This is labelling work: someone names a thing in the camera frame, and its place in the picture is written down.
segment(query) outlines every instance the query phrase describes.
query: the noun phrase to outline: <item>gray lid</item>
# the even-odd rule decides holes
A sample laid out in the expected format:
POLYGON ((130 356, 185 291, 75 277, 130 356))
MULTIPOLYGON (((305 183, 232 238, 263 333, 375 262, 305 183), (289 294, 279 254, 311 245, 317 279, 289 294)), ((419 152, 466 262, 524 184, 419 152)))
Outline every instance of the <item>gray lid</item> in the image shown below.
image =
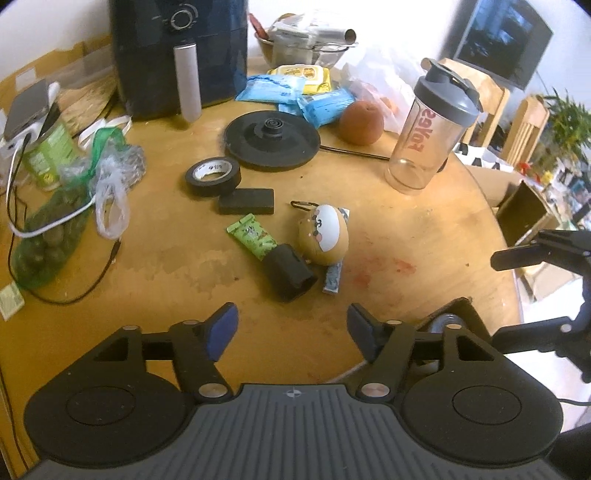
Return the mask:
POLYGON ((471 126, 482 112, 480 94, 472 82, 432 59, 424 59, 430 68, 419 78, 414 94, 438 115, 463 127, 471 126))

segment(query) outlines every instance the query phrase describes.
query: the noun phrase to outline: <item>white plastic bag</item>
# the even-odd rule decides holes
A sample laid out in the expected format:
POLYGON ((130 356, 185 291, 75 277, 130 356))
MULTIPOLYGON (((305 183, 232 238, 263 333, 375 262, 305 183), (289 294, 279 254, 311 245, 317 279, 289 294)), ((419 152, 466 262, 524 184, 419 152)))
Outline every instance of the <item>white plastic bag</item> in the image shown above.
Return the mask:
POLYGON ((129 203, 123 183, 123 174, 117 166, 116 157, 109 155, 102 160, 101 175, 96 182, 96 229, 105 238, 116 240, 129 226, 129 203), (105 223, 105 210, 109 209, 109 220, 105 223))
POLYGON ((357 100, 377 104, 384 130, 399 134, 414 102, 413 87, 425 71, 418 61, 396 48, 370 47, 356 64, 343 67, 343 86, 357 100))
POLYGON ((145 158, 141 147, 128 145, 123 150, 105 147, 96 169, 94 188, 96 229, 100 235, 116 240, 125 232, 129 226, 127 191, 144 173, 145 158))

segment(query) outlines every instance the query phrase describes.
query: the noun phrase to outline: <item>black tape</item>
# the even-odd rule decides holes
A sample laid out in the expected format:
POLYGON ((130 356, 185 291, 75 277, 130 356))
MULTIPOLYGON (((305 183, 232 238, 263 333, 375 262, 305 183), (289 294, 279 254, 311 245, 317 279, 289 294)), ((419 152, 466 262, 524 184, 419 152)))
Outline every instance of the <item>black tape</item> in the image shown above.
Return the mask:
POLYGON ((218 197, 228 194, 240 184, 240 165, 233 158, 213 157, 193 165, 185 174, 185 181, 195 195, 218 197), (203 180, 206 175, 221 173, 213 180, 203 180))

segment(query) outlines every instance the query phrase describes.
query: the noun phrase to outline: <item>small card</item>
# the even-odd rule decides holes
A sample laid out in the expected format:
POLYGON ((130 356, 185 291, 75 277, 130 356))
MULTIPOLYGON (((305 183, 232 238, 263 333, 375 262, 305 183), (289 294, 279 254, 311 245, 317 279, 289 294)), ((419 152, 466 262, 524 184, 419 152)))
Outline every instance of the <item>small card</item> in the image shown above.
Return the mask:
POLYGON ((17 284, 12 282, 0 290, 0 313, 6 322, 12 315, 18 312, 25 304, 17 284))

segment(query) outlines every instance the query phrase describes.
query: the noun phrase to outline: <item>green plant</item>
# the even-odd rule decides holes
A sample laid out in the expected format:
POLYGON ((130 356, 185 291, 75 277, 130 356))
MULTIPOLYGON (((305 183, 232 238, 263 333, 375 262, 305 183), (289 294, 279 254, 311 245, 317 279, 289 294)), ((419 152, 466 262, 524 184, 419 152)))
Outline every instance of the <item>green plant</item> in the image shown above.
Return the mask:
POLYGON ((543 97, 550 110, 551 139, 562 151, 584 161, 582 147, 591 148, 591 113, 582 103, 573 101, 568 91, 562 99, 553 90, 554 95, 543 97))

